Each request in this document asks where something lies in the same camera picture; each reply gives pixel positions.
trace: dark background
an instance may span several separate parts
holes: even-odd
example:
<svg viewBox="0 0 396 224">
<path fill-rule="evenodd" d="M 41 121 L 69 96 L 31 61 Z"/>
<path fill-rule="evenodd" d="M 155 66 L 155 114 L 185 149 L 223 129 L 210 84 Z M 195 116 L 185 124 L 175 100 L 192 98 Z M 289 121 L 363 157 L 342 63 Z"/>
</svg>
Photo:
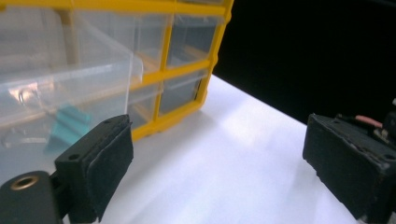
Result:
<svg viewBox="0 0 396 224">
<path fill-rule="evenodd" d="M 396 97 L 396 3 L 235 0 L 214 74 L 306 123 L 383 120 Z"/>
</svg>

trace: black background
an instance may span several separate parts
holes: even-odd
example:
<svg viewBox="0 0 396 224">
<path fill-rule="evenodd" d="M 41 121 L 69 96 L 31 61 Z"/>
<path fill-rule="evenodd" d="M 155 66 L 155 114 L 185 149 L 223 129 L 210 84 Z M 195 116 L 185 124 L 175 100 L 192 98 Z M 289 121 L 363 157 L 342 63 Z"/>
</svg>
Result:
<svg viewBox="0 0 396 224">
<path fill-rule="evenodd" d="M 235 0 L 214 74 L 303 123 L 311 113 L 383 120 L 396 97 L 396 7 Z"/>
</svg>

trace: transparent plastic drawer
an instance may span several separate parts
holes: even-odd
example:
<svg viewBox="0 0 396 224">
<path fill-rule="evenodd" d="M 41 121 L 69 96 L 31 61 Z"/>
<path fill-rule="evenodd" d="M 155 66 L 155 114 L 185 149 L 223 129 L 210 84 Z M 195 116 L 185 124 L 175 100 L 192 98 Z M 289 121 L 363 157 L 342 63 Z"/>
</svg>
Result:
<svg viewBox="0 0 396 224">
<path fill-rule="evenodd" d="M 176 67 L 207 59 L 220 23 L 218 17 L 176 15 L 167 66 Z"/>
<path fill-rule="evenodd" d="M 198 3 L 198 4 L 208 4 L 208 5 L 222 5 L 223 0 L 178 0 L 178 2 L 183 3 Z"/>
<path fill-rule="evenodd" d="M 153 120 L 155 101 L 161 92 L 159 84 L 130 91 L 128 114 L 132 121 L 132 129 L 136 129 Z"/>
<path fill-rule="evenodd" d="M 78 17 L 142 59 L 144 73 L 160 69 L 167 15 L 78 11 Z"/>
<path fill-rule="evenodd" d="M 183 77 L 165 80 L 161 96 L 160 114 L 167 114 L 195 100 L 201 79 L 207 70 L 199 70 Z"/>
<path fill-rule="evenodd" d="M 33 170 L 52 172 L 53 160 L 81 136 L 126 113 L 139 60 L 69 19 L 43 8 L 0 12 L 0 184 Z"/>
</svg>

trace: white table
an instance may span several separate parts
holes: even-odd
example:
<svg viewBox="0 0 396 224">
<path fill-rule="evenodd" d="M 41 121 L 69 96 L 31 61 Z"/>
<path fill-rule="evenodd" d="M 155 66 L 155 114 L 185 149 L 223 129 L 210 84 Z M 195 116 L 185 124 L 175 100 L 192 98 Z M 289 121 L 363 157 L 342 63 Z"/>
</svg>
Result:
<svg viewBox="0 0 396 224">
<path fill-rule="evenodd" d="M 356 223 L 303 160 L 305 130 L 212 77 L 200 111 L 134 143 L 102 223 Z"/>
</svg>

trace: yellow frame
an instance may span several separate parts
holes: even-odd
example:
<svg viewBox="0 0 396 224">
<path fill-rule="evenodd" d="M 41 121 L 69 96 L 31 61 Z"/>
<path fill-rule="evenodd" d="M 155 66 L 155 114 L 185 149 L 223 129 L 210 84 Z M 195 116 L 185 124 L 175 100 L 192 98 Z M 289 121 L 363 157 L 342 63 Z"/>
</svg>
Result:
<svg viewBox="0 0 396 224">
<path fill-rule="evenodd" d="M 151 74 L 145 74 L 143 76 L 142 83 L 138 86 L 131 86 L 131 90 L 154 83 L 159 83 L 159 88 L 161 88 L 163 81 L 168 78 L 187 75 L 201 69 L 207 69 L 208 76 L 201 80 L 195 101 L 183 105 L 182 107 L 163 116 L 159 116 L 161 101 L 161 95 L 159 94 L 155 100 L 156 103 L 152 122 L 132 131 L 132 137 L 136 141 L 147 135 L 168 129 L 180 122 L 189 114 L 198 110 L 204 104 L 210 75 L 218 61 L 221 39 L 223 38 L 226 24 L 231 19 L 233 0 L 223 0 L 223 3 L 219 6 L 180 3 L 177 0 L 0 0 L 0 10 L 4 9 L 6 6 L 51 7 L 57 10 L 92 9 L 113 10 L 119 12 L 167 13 L 171 15 L 168 18 L 169 24 L 171 24 L 172 15 L 175 14 L 218 16 L 223 19 L 224 23 L 221 23 L 215 31 L 208 58 L 197 63 L 177 68 L 166 67 L 172 26 L 168 25 L 166 27 L 163 39 L 163 54 L 161 57 L 160 70 Z"/>
</svg>

